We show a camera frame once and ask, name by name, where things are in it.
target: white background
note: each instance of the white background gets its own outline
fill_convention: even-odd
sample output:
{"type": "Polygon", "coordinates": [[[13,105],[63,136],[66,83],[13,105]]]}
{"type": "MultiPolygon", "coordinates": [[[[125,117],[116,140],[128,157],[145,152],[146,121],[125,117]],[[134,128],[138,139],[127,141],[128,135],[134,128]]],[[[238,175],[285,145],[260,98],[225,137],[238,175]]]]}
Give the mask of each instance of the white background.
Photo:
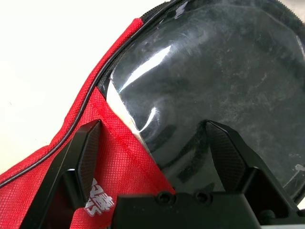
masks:
{"type": "MultiPolygon", "coordinates": [[[[0,0],[0,174],[49,144],[85,79],[164,0],[0,0]]],[[[305,1],[283,0],[305,21],[305,1]]]]}

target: dark object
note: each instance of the dark object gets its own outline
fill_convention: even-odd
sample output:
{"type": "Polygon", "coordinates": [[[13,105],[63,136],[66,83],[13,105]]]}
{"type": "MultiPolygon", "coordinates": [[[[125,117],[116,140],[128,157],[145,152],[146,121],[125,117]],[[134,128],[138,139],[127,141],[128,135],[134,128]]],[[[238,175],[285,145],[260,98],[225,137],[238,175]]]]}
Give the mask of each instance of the dark object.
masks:
{"type": "Polygon", "coordinates": [[[260,229],[262,225],[305,224],[303,211],[235,130],[213,121],[205,127],[226,192],[120,196],[113,229],[260,229]]]}
{"type": "Polygon", "coordinates": [[[83,125],[53,160],[22,224],[22,229],[69,228],[74,211],[90,196],[101,123],[83,125]]]}
{"type": "Polygon", "coordinates": [[[305,171],[296,168],[305,164],[301,20],[277,0],[181,0],[165,8],[109,67],[155,162],[177,192],[211,183],[223,191],[201,130],[203,120],[215,120],[237,130],[298,203],[305,193],[305,171]]]}

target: red bag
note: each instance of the red bag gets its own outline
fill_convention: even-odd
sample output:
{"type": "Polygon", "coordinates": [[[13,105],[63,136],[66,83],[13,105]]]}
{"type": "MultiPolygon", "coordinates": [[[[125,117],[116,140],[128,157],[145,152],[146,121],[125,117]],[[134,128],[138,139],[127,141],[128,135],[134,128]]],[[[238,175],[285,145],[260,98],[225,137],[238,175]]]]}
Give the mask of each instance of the red bag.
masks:
{"type": "Polygon", "coordinates": [[[64,120],[62,128],[52,139],[50,145],[37,150],[0,176],[1,229],[19,228],[52,160],[81,125],[96,119],[102,121],[103,129],[94,176],[95,180],[93,181],[94,187],[92,188],[106,194],[109,197],[109,204],[104,209],[94,205],[87,205],[87,208],[78,209],[74,213],[71,228],[100,229],[110,225],[118,194],[157,194],[161,190],[173,192],[172,187],[143,146],[109,108],[104,97],[96,88],[94,81],[98,72],[110,57],[142,25],[141,19],[135,19],[99,61],[81,88],[64,120]],[[94,86],[93,92],[86,103],[84,101],[92,86],[94,86]],[[61,147],[38,166],[27,169],[59,144],[77,119],[77,115],[84,103],[86,106],[76,128],[69,134],[69,137],[61,147]]]}

